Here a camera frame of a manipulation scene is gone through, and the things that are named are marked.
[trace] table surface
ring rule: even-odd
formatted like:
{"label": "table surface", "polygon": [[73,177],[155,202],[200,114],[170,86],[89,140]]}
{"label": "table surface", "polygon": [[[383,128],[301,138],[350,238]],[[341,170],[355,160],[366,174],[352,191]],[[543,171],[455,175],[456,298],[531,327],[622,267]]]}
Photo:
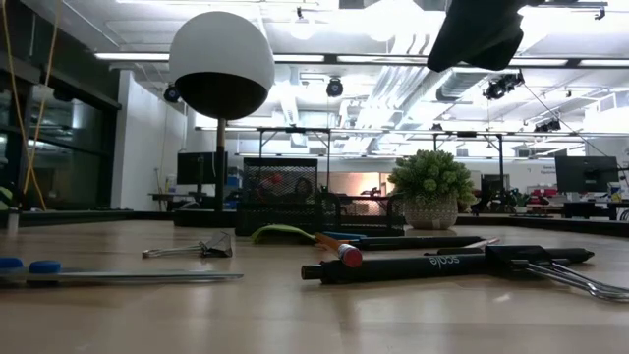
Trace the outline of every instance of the table surface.
{"label": "table surface", "polygon": [[[629,305],[546,281],[460,276],[322,286],[300,278],[301,265],[327,258],[320,250],[253,246],[247,239],[235,241],[233,259],[141,258],[144,249],[192,245],[211,232],[167,221],[122,221],[22,228],[16,238],[0,236],[0,256],[25,262],[245,274],[214,284],[3,289],[1,352],[624,354],[629,348]],[[597,255],[578,270],[629,286],[629,244],[621,238],[480,226],[420,234],[585,247]]]}

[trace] fluorescent light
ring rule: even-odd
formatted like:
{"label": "fluorescent light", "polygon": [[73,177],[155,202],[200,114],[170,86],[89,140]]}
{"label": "fluorescent light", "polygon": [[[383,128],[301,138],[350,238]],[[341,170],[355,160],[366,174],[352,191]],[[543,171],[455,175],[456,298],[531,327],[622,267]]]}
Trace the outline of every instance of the fluorescent light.
{"label": "fluorescent light", "polygon": [[398,64],[398,65],[426,65],[426,56],[393,56],[393,55],[339,55],[339,63],[360,63],[360,64]]}
{"label": "fluorescent light", "polygon": [[264,5],[318,5],[315,2],[302,1],[273,1],[273,0],[116,0],[119,4],[142,5],[232,5],[236,4],[264,4]]}
{"label": "fluorescent light", "polygon": [[169,53],[94,53],[100,60],[130,61],[130,62],[167,62]]}
{"label": "fluorescent light", "polygon": [[[158,62],[167,63],[170,58],[169,53],[138,53],[138,52],[114,52],[114,53],[94,53],[100,60],[118,62]],[[323,55],[318,54],[274,54],[273,60],[279,63],[322,63]]]}
{"label": "fluorescent light", "polygon": [[[202,131],[215,132],[216,127],[201,127]],[[257,132],[256,127],[226,127],[225,132]]]}
{"label": "fluorescent light", "polygon": [[319,74],[319,73],[300,73],[299,80],[308,80],[308,81],[326,81],[329,79],[329,75]]}
{"label": "fluorescent light", "polygon": [[586,59],[579,63],[579,66],[597,66],[606,68],[629,68],[629,59]]}
{"label": "fluorescent light", "polygon": [[332,133],[355,133],[355,134],[380,134],[387,131],[383,129],[332,129]]}
{"label": "fluorescent light", "polygon": [[226,132],[257,132],[257,128],[253,127],[226,127]]}
{"label": "fluorescent light", "polygon": [[325,57],[318,54],[273,54],[275,63],[299,62],[299,63],[322,63]]}
{"label": "fluorescent light", "polygon": [[560,67],[565,66],[568,63],[566,59],[537,59],[537,58],[518,58],[511,59],[509,66],[516,67],[537,67],[537,66],[549,66]]}
{"label": "fluorescent light", "polygon": [[421,131],[395,130],[395,131],[390,131],[389,133],[390,134],[432,135],[432,134],[444,134],[445,132],[442,132],[442,131],[426,131],[426,130],[421,130]]}
{"label": "fluorescent light", "polygon": [[521,137],[570,137],[571,133],[545,133],[545,132],[513,132],[509,135]]}

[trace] binder clip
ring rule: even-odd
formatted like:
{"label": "binder clip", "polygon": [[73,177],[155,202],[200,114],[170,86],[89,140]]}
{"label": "binder clip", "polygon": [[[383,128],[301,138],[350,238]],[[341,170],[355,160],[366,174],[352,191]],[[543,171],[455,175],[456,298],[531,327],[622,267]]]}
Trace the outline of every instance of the binder clip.
{"label": "binder clip", "polygon": [[553,259],[542,246],[486,246],[489,268],[498,273],[527,273],[590,293],[599,299],[629,302],[629,289],[605,284],[567,267],[568,260]]}
{"label": "binder clip", "polygon": [[201,258],[229,258],[234,255],[232,251],[232,240],[231,236],[226,232],[221,232],[220,234],[214,234],[212,238],[203,242],[200,241],[197,245],[188,246],[188,247],[178,247],[171,249],[155,249],[155,250],[146,250],[142,252],[142,258],[155,258],[155,257],[166,257],[166,256],[181,256],[181,255],[189,255],[196,254]]}

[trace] white spherical lamp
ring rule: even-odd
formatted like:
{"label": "white spherical lamp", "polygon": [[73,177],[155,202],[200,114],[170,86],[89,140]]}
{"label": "white spherical lamp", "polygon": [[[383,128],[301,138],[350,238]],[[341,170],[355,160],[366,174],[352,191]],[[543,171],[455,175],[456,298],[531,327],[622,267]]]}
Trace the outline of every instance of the white spherical lamp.
{"label": "white spherical lamp", "polygon": [[226,12],[187,21],[175,35],[169,64],[171,81],[190,107],[226,120],[254,113],[275,76],[264,35],[251,22]]}

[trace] green plant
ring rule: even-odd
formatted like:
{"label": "green plant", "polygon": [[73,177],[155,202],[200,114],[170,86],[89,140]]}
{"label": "green plant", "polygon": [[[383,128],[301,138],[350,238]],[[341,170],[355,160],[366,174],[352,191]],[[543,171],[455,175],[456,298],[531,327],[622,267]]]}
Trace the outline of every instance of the green plant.
{"label": "green plant", "polygon": [[388,181],[395,185],[395,193],[404,193],[407,199],[431,203],[454,196],[464,204],[476,200],[470,170],[449,152],[418,150],[395,164]]}
{"label": "green plant", "polygon": [[515,197],[516,207],[525,207],[527,203],[529,202],[529,198],[530,196],[526,193],[525,194],[518,193],[518,195]]}

